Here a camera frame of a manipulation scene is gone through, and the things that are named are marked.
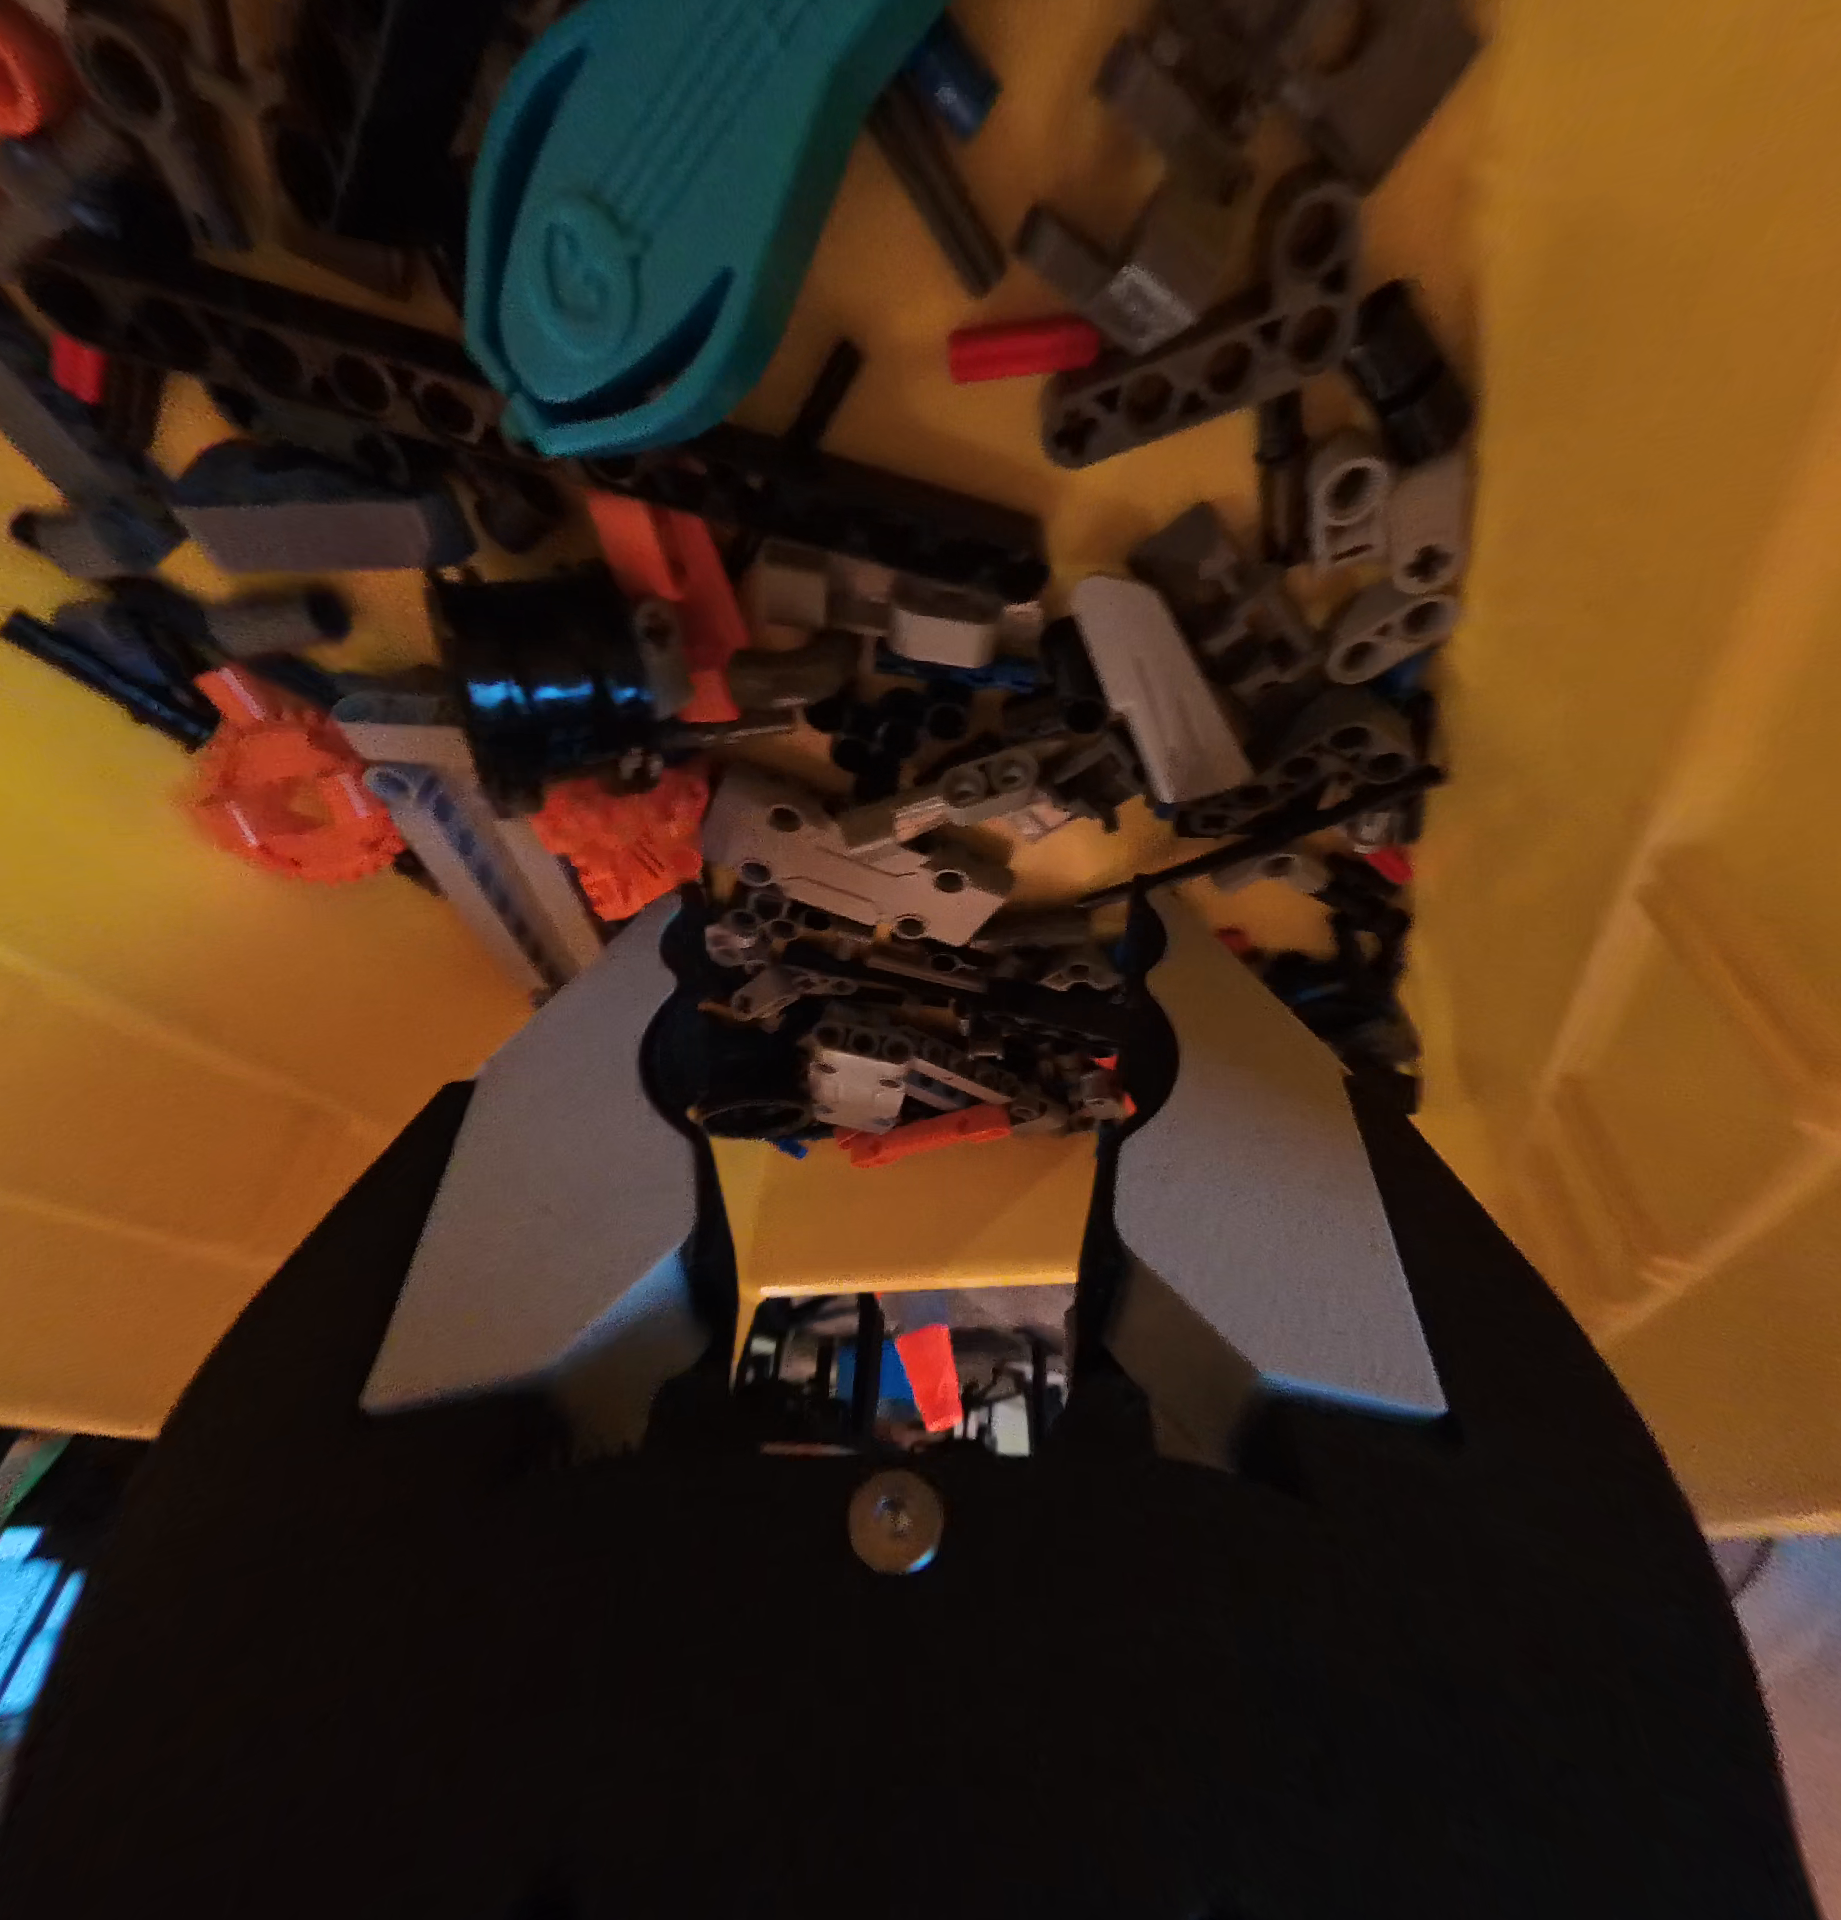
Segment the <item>teal brick separator tool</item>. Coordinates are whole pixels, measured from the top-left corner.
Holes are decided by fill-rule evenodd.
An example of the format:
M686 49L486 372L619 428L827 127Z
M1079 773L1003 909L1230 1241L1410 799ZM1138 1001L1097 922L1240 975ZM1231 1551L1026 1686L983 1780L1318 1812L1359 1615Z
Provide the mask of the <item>teal brick separator tool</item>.
M594 2L480 139L464 333L553 459L688 441L755 389L871 109L938 2Z

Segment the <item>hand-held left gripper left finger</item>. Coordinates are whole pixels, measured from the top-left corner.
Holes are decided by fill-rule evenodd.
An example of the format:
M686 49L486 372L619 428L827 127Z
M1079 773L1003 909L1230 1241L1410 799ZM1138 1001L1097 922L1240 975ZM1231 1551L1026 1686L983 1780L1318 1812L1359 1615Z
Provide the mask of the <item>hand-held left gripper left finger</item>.
M646 1065L680 904L646 907L477 1071L366 1412L542 1389L580 1448L640 1448L709 1353L688 1275L701 1171Z

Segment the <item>yellow storage bin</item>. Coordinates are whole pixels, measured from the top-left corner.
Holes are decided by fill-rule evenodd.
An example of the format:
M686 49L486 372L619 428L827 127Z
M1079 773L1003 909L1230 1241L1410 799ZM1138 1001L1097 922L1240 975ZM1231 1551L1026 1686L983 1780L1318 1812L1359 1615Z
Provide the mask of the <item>yellow storage bin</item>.
M1473 4L1366 206L1479 399L1418 1124L1722 1534L1841 1531L1841 4ZM6 537L0 623L80 596ZM441 897L210 840L0 640L0 1424L154 1435L526 1013Z

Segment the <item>pile of toy building parts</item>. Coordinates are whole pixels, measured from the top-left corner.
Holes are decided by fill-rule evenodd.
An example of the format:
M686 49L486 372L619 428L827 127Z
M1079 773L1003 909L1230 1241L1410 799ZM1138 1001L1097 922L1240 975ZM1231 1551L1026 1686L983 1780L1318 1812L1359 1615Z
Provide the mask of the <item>pile of toy building parts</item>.
M1142 795L1227 840L1221 886L1291 869L1321 829L1417 827L1432 765L1417 660L1460 619L1461 520L1388 541L1310 450L1301 396L1350 372L1402 501L1461 480L1471 409L1392 283L1359 297L1359 206L1475 59L1473 4L1155 4L1097 98L1165 155L1146 228L1095 261L1052 206L1017 256L1069 311L962 326L958 383L1050 372L1045 448L1087 467L1258 412L1263 564L1209 507L1136 558L1211 713L1252 733L1240 783L1170 788L1158 722L1047 623L1039 531L817 441L860 355L842 341L786 436L574 462L504 436L452 347L231 275L216 100L158 4L0 4L0 431L59 495L10 544L103 588L0 640L195 753L190 816L281 874L405 871L441 889L438 773L364 748L460 725L468 799L511 814L622 922L694 880L709 750L798 722L853 782L851 857L952 818L955 782L1026 832L1117 829ZM355 719L339 741L335 697Z

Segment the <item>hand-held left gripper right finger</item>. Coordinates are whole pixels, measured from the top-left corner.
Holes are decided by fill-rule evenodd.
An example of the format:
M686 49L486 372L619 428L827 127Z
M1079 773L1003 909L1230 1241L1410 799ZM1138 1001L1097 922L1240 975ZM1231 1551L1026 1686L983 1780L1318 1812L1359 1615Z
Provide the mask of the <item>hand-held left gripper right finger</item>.
M1450 1405L1338 1057L1172 893L1138 891L1077 1266L1077 1423L1243 1464L1279 1416L1409 1437Z

